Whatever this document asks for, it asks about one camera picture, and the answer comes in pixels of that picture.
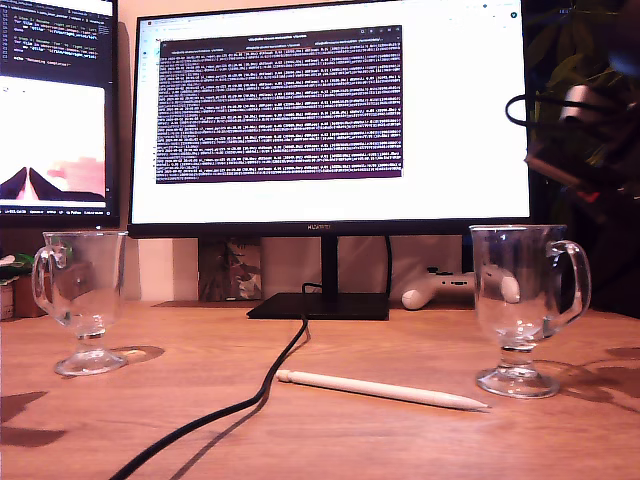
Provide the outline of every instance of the wooden desk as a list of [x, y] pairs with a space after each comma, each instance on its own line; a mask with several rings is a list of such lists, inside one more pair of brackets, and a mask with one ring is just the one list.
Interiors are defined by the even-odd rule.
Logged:
[[[3, 479], [106, 479], [181, 426], [252, 396], [299, 321], [243, 308], [131, 304], [107, 334], [130, 364], [62, 378], [73, 349], [49, 317], [2, 323]], [[535, 351], [563, 383], [516, 400], [474, 384], [498, 351], [471, 310], [311, 322], [285, 367], [469, 396], [489, 413], [275, 382], [264, 407], [197, 430], [133, 479], [640, 477], [640, 320], [589, 312]]]

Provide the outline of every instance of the glass mug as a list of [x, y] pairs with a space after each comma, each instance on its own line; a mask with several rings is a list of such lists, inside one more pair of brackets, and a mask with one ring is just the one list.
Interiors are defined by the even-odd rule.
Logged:
[[[517, 398], [554, 395], [559, 384], [535, 368], [531, 351], [589, 307], [591, 274], [584, 250], [563, 240], [564, 225], [474, 225], [475, 311], [483, 331], [497, 340], [502, 358], [476, 383]], [[573, 292], [563, 278], [570, 260]]]
[[[118, 318], [127, 232], [45, 232], [31, 276], [38, 306], [71, 330], [77, 350], [58, 362], [61, 375], [92, 375], [121, 367], [125, 359], [102, 345]], [[48, 282], [51, 300], [45, 293]]]

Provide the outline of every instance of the huawei logo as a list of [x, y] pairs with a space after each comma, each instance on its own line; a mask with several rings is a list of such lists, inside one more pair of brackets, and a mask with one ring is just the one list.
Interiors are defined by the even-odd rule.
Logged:
[[331, 230], [331, 225], [312, 223], [310, 225], [307, 225], [307, 230]]

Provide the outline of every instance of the stylus pen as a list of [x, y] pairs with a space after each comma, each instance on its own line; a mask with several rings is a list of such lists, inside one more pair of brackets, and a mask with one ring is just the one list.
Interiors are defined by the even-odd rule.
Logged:
[[392, 398], [405, 402], [423, 403], [425, 405], [435, 405], [438, 407], [457, 408], [460, 410], [480, 410], [489, 408], [486, 405], [472, 398], [452, 395], [450, 393], [432, 392], [419, 388], [399, 387], [397, 385], [387, 385], [385, 383], [366, 382], [364, 380], [353, 380], [350, 378], [331, 377], [328, 375], [318, 375], [315, 373], [292, 372], [290, 370], [278, 370], [276, 378], [281, 382], [298, 383], [312, 387], [331, 388], [344, 392], [361, 393], [376, 397]]

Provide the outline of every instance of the monitor stand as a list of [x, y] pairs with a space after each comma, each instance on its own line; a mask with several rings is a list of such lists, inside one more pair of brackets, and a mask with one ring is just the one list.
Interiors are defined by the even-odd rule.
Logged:
[[389, 298], [385, 293], [338, 292], [338, 237], [321, 239], [322, 293], [277, 293], [247, 316], [255, 319], [388, 320]]

